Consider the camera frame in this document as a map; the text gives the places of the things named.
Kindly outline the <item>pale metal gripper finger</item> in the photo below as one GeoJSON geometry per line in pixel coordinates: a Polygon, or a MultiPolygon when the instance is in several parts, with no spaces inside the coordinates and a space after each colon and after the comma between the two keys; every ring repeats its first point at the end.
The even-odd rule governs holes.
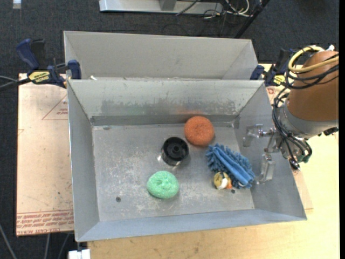
{"type": "Polygon", "coordinates": [[[275,170],[275,161],[270,154],[264,154],[262,156],[260,165],[260,174],[257,177],[257,183],[264,183],[273,179],[273,173],[275,170]]]}
{"type": "Polygon", "coordinates": [[[265,135],[265,132],[263,130],[262,124],[255,124],[252,126],[247,126],[245,134],[243,136],[243,146],[244,147],[250,147],[251,142],[254,139],[263,138],[264,135],[265,135]]]}

